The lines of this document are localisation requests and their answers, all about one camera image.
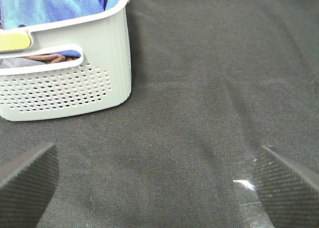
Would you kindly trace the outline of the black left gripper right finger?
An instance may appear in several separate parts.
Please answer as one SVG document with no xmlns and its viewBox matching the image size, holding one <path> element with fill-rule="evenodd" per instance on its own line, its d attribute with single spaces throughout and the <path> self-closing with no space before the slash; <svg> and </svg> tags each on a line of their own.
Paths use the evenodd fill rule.
<svg viewBox="0 0 319 228">
<path fill-rule="evenodd" d="M 276 228 L 319 226 L 319 175 L 272 146 L 261 146 L 253 183 Z"/>
</svg>

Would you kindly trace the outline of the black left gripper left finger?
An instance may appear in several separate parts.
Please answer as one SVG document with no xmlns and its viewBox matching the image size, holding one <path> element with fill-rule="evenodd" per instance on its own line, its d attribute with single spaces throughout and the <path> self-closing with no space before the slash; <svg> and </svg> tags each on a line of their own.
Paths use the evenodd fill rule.
<svg viewBox="0 0 319 228">
<path fill-rule="evenodd" d="M 0 226 L 35 228 L 59 182 L 57 148 L 42 143 L 0 168 Z"/>
</svg>

